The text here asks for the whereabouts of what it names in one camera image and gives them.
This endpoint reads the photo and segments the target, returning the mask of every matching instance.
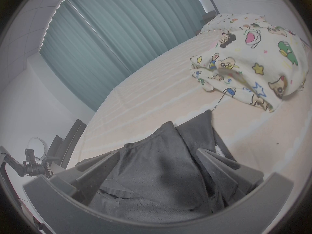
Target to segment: curtain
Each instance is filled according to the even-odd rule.
[[[40,53],[96,111],[125,78],[195,36],[203,14],[199,0],[64,0]]]

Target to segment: headboard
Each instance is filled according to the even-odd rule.
[[[306,42],[308,38],[297,20],[283,0],[210,0],[216,13],[253,13],[264,15],[273,26],[281,26],[294,31]]]

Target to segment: patterned pillow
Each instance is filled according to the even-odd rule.
[[[218,14],[214,19],[207,23],[201,33],[209,30],[237,30],[252,27],[272,27],[264,16],[255,14]]]

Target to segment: white tag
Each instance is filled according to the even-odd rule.
[[[219,146],[216,146],[216,154],[218,154],[218,155],[220,155],[220,156],[222,156],[222,157],[225,158],[225,155],[224,155],[224,153],[221,151],[221,149],[220,149]]]

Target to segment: mattress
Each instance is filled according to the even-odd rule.
[[[223,94],[202,89],[189,67],[190,57],[207,50],[218,36],[217,31],[195,36],[115,87],[85,129],[68,168],[146,138],[167,121],[178,126],[213,110]],[[310,48],[306,53],[312,60]],[[272,113],[229,96],[222,98],[213,110],[212,124],[238,162],[267,177],[282,170],[296,151],[312,144],[311,79],[310,72],[303,91],[285,96]]]

